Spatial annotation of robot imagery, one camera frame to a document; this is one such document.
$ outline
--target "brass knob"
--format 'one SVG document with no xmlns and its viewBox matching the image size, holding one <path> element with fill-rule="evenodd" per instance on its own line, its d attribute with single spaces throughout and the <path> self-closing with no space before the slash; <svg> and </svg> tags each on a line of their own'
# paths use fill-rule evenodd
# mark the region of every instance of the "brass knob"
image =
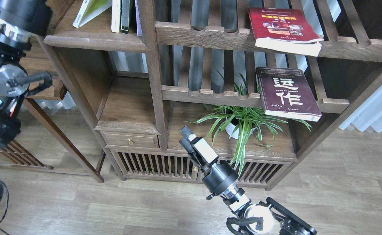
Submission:
<svg viewBox="0 0 382 235">
<path fill-rule="evenodd" d="M 127 140 L 128 140 L 128 144 L 129 144 L 130 146 L 134 144 L 134 141 L 133 141 L 131 138 L 128 138 Z"/>
</svg>

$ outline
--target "chinese characters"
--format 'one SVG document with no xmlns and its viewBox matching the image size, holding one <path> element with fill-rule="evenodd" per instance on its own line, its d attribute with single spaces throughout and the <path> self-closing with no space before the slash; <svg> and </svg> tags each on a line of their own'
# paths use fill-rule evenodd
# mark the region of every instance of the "chinese characters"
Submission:
<svg viewBox="0 0 382 235">
<path fill-rule="evenodd" d="M 298 90 L 298 87 L 294 87 L 294 81 L 290 78 L 273 78 L 274 81 L 274 86 L 275 87 L 281 87 L 288 89 L 285 95 L 285 92 L 276 92 L 275 94 L 281 98 L 281 103 L 282 105 L 285 105 L 285 101 L 288 100 L 289 104 L 291 106 L 293 105 L 303 105 L 303 103 L 299 102 L 301 101 L 301 95 L 294 95 L 291 94 L 291 91 L 296 91 Z"/>
</svg>

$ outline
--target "black robotic arm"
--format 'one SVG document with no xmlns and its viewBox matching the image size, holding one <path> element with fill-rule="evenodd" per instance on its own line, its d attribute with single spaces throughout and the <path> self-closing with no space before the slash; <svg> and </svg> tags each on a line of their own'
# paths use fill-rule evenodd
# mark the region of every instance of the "black robotic arm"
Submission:
<svg viewBox="0 0 382 235">
<path fill-rule="evenodd" d="M 179 131 L 183 138 L 179 141 L 190 156 L 190 160 L 204 174 L 203 183 L 211 192 L 207 200 L 220 196 L 236 217 L 227 219 L 226 225 L 235 235 L 257 235 L 270 231 L 273 219 L 279 222 L 280 235 L 316 235 L 316 230 L 295 214 L 271 198 L 265 202 L 252 204 L 244 190 L 236 185 L 237 173 L 228 162 L 217 163 L 218 155 L 207 141 L 197 137 L 188 126 Z"/>
<path fill-rule="evenodd" d="M 48 72 L 27 76 L 20 65 L 24 50 L 31 49 L 30 37 L 44 36 L 52 10 L 46 0 L 0 0 L 0 95 L 7 97 L 0 106 L 0 147 L 20 133 L 18 112 L 23 100 L 52 85 Z M 29 90 L 30 82 L 44 81 Z"/>
</svg>

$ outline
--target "brown book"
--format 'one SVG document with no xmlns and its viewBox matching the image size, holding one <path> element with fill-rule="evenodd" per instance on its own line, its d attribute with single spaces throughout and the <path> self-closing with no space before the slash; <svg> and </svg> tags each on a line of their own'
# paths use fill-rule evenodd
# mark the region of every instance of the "brown book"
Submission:
<svg viewBox="0 0 382 235">
<path fill-rule="evenodd" d="M 257 67 L 265 114 L 317 122 L 322 116 L 302 70 Z"/>
</svg>

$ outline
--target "wooden bookshelf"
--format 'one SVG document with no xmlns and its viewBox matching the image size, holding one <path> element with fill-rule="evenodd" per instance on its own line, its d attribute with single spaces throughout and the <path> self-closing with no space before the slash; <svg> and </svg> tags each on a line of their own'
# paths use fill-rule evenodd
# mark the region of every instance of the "wooden bookshelf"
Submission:
<svg viewBox="0 0 382 235">
<path fill-rule="evenodd" d="M 177 23 L 172 22 L 169 13 L 171 1 L 138 0 L 143 30 L 143 37 L 138 37 L 133 32 L 111 33 L 110 10 L 74 28 L 72 22 L 82 3 L 75 0 L 68 3 L 66 13 L 60 14 L 61 20 L 40 43 L 122 180 L 200 182 L 202 176 L 193 173 L 192 163 L 178 143 L 179 129 L 189 125 L 197 135 L 204 136 L 210 123 L 196 125 L 185 121 L 195 121 L 207 113 L 202 103 L 262 106 L 256 89 L 254 52 L 265 52 L 267 66 L 273 67 L 275 53 L 281 52 L 254 46 L 247 16 L 249 2 L 236 2 L 236 11 L 228 13 L 235 14 L 237 29 L 230 30 L 221 26 L 218 0 L 210 1 L 208 25 L 202 28 L 191 25 L 192 0 L 181 1 Z M 275 7 L 274 0 L 262 2 L 267 8 Z M 288 2 L 291 8 L 302 9 L 301 0 Z M 322 118 L 311 123 L 311 132 L 297 122 L 285 125 L 268 152 L 251 138 L 240 183 L 272 189 L 382 84 L 381 1 L 338 3 L 342 14 L 334 23 L 327 2 L 314 1 L 325 40 L 319 57 L 307 57 L 305 73 Z M 370 10 L 376 4 L 379 7 Z M 173 85 L 170 71 L 172 45 L 184 46 L 177 86 Z M 191 47 L 204 48 L 202 81 L 196 89 L 188 86 Z M 169 52 L 168 58 L 161 56 L 163 49 Z M 224 91 L 211 87 L 213 49 L 224 50 Z M 233 50 L 245 52 L 249 90 L 245 96 L 233 90 Z M 108 65 L 105 51 L 145 53 L 149 73 L 123 73 L 112 82 L 115 74 L 122 73 Z M 295 55 L 286 55 L 286 59 L 288 67 L 298 67 Z M 124 139 L 114 142 L 117 136 Z M 125 140 L 130 137 L 138 137 L 139 146 L 130 146 Z M 264 140 L 271 140 L 267 131 Z M 214 148 L 222 159 L 229 160 L 234 144 L 234 140 L 220 133 Z"/>
</svg>

